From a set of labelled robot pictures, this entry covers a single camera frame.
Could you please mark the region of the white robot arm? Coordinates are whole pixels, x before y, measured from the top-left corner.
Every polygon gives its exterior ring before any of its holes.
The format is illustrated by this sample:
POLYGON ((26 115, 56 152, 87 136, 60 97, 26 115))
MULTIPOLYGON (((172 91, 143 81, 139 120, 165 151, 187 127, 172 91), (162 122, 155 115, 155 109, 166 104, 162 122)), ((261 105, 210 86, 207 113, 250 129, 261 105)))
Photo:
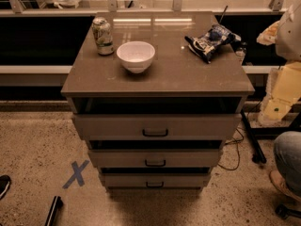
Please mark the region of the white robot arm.
POLYGON ((301 98, 301 0, 295 0, 279 21, 257 37, 257 43, 276 46, 276 54, 286 60, 272 69, 266 83, 258 122, 272 125, 281 121, 301 98))

